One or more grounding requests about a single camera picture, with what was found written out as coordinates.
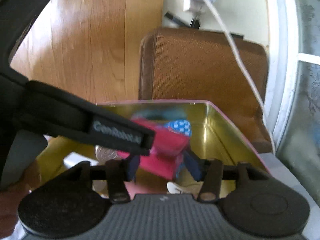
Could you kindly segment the person's left hand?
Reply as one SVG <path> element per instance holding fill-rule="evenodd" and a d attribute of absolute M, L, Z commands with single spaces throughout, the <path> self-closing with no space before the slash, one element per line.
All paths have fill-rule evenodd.
<path fill-rule="evenodd" d="M 11 236 L 18 222 L 17 209 L 20 201 L 30 190 L 40 186 L 41 175 L 37 161 L 24 171 L 20 180 L 1 192 L 1 238 Z"/>

